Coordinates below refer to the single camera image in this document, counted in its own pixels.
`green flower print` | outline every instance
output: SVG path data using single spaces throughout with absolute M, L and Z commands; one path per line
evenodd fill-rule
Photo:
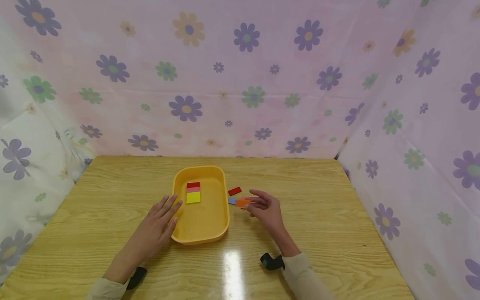
M 420 153 L 420 151 L 409 149 L 404 156 L 405 160 L 403 162 L 408 165 L 409 169 L 414 168 L 415 170 L 418 170 L 421 166 L 423 166 L 423 155 Z
M 424 263 L 423 267 L 425 268 L 425 271 L 427 271 L 427 273 L 430 274 L 432 277 L 437 276 L 437 272 L 429 263 Z
M 38 194 L 37 197 L 35 197 L 35 202 L 40 202 L 42 201 L 43 199 L 45 199 L 45 197 L 47 196 L 47 193 L 43 192 L 41 194 Z
M 177 77 L 177 68 L 172 66 L 168 61 L 159 62 L 155 69 L 158 71 L 158 76 L 163 77 L 163 80 L 165 81 L 168 81 L 169 79 L 170 81 L 174 81 L 174 78 Z
M 243 91 L 242 95 L 244 98 L 242 98 L 241 101 L 247 104 L 248 108 L 251 108 L 252 106 L 257 108 L 259 103 L 264 102 L 265 91 L 263 91 L 260 86 L 250 86 L 248 91 Z
M 300 97 L 298 94 L 290 94 L 287 98 L 285 98 L 285 105 L 288 108 L 295 107 L 299 104 L 300 102 Z
M 86 143 L 88 143 L 88 140 L 83 137 L 83 138 L 81 138 L 80 140 L 78 140 L 78 143 L 79 143 L 80 145 L 85 145 Z
M 144 110 L 144 111 L 150 111 L 150 105 L 146 104 L 146 103 L 143 103 L 142 105 L 140 105 L 140 107 Z
M 82 88 L 82 90 L 79 92 L 80 95 L 84 98 L 84 100 L 90 101 L 92 104 L 100 104 L 100 102 L 103 101 L 102 98 L 100 98 L 100 94 L 95 92 L 91 88 Z
M 57 92 L 52 89 L 48 81 L 42 81 L 38 76 L 32 76 L 30 80 L 24 79 L 24 84 L 33 99 L 38 103 L 44 103 L 45 99 L 53 100 Z
M 389 111 L 388 116 L 384 119 L 384 126 L 383 129 L 385 130 L 386 134 L 395 134 L 397 128 L 402 128 L 403 115 L 398 113 L 398 109 L 395 109 L 393 112 Z
M 373 86 L 377 78 L 378 78 L 378 73 L 373 73 L 372 75 L 365 78 L 365 81 L 363 82 L 363 89 L 369 90 Z
M 452 223 L 452 218 L 444 212 L 437 213 L 437 219 L 439 219 L 442 224 L 447 226 Z
M 390 0 L 378 0 L 377 1 L 378 7 L 385 8 L 388 4 L 390 4 Z

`wooden table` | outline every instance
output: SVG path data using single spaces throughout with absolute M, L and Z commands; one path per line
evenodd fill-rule
M 176 172 L 197 165 L 221 167 L 240 195 L 256 188 L 280 199 L 287 229 L 336 299 L 413 299 L 337 161 L 155 156 L 95 158 L 0 298 L 84 298 L 154 201 L 170 193 Z M 124 299 L 293 299 L 281 273 L 261 267 L 265 252 L 278 254 L 268 234 L 230 206 L 220 241 L 172 241 Z

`floral fabric backdrop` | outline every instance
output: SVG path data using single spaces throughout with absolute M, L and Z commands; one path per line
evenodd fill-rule
M 480 299 L 480 2 L 407 28 L 339 161 L 417 299 Z

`yellow tray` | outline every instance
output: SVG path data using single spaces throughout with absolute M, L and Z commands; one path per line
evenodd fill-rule
M 187 204 L 187 183 L 200 182 L 199 203 Z M 190 167 L 180 170 L 173 180 L 172 194 L 183 205 L 172 239 L 184 245 L 209 243 L 222 238 L 230 224 L 225 173 L 216 166 Z

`red block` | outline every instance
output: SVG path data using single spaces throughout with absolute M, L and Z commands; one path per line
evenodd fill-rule
M 187 189 L 188 188 L 199 188 L 200 187 L 200 183 L 199 182 L 188 182 L 187 183 Z
M 236 187 L 235 189 L 231 189 L 230 191 L 228 191 L 228 194 L 229 194 L 230 196 L 233 196 L 233 195 L 238 194 L 239 192 L 241 192 L 241 188 L 238 186 L 238 187 Z

